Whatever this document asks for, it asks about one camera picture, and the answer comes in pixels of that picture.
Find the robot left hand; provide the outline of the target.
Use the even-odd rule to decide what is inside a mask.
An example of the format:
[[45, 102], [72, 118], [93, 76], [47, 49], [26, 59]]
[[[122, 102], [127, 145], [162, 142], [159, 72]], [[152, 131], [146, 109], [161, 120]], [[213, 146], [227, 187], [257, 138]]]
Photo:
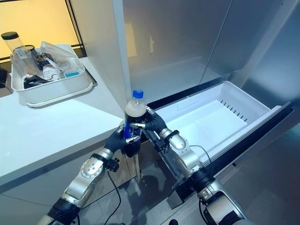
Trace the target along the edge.
[[106, 139], [104, 149], [115, 153], [117, 150], [140, 141], [140, 135], [134, 135], [129, 138], [124, 138], [124, 122], [120, 123], [118, 128]]

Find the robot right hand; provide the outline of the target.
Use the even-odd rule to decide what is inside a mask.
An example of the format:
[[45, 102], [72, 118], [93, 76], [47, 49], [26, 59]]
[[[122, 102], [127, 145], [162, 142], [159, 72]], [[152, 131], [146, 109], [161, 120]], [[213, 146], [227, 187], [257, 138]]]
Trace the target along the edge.
[[167, 128], [165, 121], [149, 106], [146, 106], [146, 121], [144, 123], [130, 123], [130, 127], [153, 131], [159, 136]]

